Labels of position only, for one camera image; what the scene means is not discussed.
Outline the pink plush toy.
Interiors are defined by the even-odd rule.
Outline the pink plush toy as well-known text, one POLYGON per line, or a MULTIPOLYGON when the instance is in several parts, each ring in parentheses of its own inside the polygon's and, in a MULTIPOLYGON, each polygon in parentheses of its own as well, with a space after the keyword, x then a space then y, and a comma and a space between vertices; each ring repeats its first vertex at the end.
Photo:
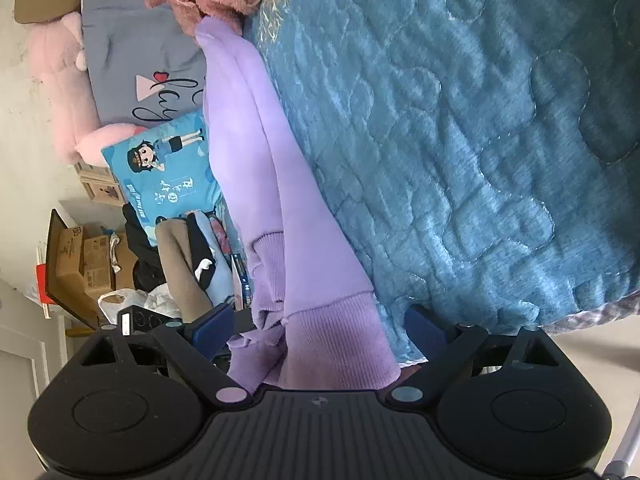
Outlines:
POLYGON ((52 144, 61 162, 105 168, 102 150, 143 130, 131 124, 101 124, 79 13, 34 26, 29 33, 28 54, 32 74, 49 100, 52 144))

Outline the blue gold patterned quilt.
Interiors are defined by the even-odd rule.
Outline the blue gold patterned quilt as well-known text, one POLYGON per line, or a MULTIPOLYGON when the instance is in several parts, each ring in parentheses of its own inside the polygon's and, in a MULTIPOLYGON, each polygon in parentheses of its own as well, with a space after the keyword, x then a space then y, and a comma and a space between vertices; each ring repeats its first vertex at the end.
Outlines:
POLYGON ((639 0, 262 0, 246 23, 399 363, 639 288, 639 0))

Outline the black white garment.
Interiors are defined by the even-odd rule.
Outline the black white garment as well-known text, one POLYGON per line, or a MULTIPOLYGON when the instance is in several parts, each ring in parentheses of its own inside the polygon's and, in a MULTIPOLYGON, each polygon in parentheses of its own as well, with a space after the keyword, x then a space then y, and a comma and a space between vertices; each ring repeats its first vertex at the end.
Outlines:
POLYGON ((198 227, 195 214, 189 214, 186 217, 186 228, 188 229, 194 278, 200 289, 206 290, 214 277, 216 260, 205 235, 198 227))

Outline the purple sweatshirt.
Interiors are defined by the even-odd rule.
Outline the purple sweatshirt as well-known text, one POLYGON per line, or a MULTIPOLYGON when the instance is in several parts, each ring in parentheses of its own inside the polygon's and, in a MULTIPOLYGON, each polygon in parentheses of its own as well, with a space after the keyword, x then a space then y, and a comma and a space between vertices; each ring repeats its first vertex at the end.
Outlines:
POLYGON ((378 390, 400 368, 373 287, 318 189, 255 47, 216 18, 206 58, 209 163, 254 285, 254 328, 231 338, 247 390, 378 390))

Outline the light blue folded garment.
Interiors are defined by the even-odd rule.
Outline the light blue folded garment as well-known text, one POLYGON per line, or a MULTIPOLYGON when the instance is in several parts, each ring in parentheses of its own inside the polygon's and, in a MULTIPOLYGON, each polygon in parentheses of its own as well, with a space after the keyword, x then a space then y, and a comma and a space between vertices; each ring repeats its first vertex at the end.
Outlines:
POLYGON ((222 304, 234 295, 232 272, 224 253, 220 249, 209 218, 201 211, 197 211, 194 216, 198 228, 206 239, 213 263, 215 263, 215 266, 210 267, 210 270, 213 270, 213 276, 205 291, 212 305, 216 307, 217 304, 222 304))

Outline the folded beige garment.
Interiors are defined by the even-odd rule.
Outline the folded beige garment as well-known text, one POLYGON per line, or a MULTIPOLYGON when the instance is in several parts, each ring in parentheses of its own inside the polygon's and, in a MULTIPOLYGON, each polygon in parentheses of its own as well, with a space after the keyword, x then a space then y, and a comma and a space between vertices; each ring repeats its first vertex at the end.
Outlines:
POLYGON ((163 274, 184 322, 191 323, 213 309, 195 278, 188 227, 181 219, 160 222, 155 228, 163 274))

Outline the white plastic bag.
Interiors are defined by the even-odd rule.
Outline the white plastic bag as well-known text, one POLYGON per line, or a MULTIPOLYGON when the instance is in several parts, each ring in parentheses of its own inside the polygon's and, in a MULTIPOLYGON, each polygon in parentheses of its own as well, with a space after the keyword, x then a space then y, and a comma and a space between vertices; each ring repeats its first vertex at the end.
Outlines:
POLYGON ((128 307, 140 307, 146 310, 166 315, 168 318, 182 318, 181 312, 171 296, 168 285, 161 284, 152 292, 139 289, 123 288, 107 292, 99 296, 98 306, 107 321, 117 323, 117 315, 128 307))

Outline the grey printed sofa cover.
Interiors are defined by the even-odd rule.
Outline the grey printed sofa cover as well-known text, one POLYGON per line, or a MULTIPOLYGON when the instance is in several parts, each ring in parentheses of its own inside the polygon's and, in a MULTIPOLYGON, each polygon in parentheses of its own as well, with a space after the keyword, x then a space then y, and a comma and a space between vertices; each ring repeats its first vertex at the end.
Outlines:
POLYGON ((204 55, 169 6, 82 0, 81 21, 102 124, 153 127, 202 106, 204 55))

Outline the blue cartoon police pillow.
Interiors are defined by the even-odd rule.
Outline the blue cartoon police pillow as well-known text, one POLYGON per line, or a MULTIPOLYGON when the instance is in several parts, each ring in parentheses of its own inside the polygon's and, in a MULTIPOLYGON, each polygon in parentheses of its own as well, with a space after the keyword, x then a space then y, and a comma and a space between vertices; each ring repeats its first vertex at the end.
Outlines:
POLYGON ((197 110, 102 150, 152 246, 157 223, 212 211, 220 200, 208 148, 204 115, 197 110))

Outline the cardboard boxes stack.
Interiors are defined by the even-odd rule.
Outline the cardboard boxes stack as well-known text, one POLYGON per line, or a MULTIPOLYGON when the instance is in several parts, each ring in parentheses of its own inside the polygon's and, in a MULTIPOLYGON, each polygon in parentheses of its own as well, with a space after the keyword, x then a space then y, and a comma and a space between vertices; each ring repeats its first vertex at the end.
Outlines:
POLYGON ((99 297, 133 289, 137 261, 124 232, 107 235, 93 226, 66 226, 61 215, 51 211, 43 289, 78 322, 95 330, 106 321, 99 297))

